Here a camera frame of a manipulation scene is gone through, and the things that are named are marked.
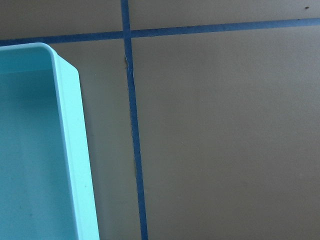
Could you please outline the turquoise plastic bin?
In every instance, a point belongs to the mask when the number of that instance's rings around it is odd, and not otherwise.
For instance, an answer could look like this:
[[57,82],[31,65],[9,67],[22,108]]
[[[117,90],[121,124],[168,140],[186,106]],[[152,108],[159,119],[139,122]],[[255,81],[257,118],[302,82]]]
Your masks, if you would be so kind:
[[0,237],[99,238],[79,73],[44,43],[0,49]]

